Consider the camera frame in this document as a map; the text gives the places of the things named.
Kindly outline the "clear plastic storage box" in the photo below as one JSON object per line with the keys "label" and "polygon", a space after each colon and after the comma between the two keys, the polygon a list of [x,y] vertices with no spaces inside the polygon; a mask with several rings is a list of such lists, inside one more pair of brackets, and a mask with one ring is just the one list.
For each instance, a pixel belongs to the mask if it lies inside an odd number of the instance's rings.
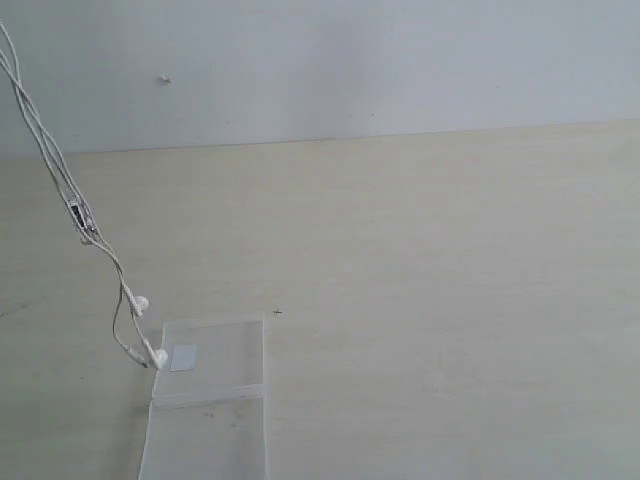
{"label": "clear plastic storage box", "polygon": [[141,479],[267,479],[264,315],[168,321]]}

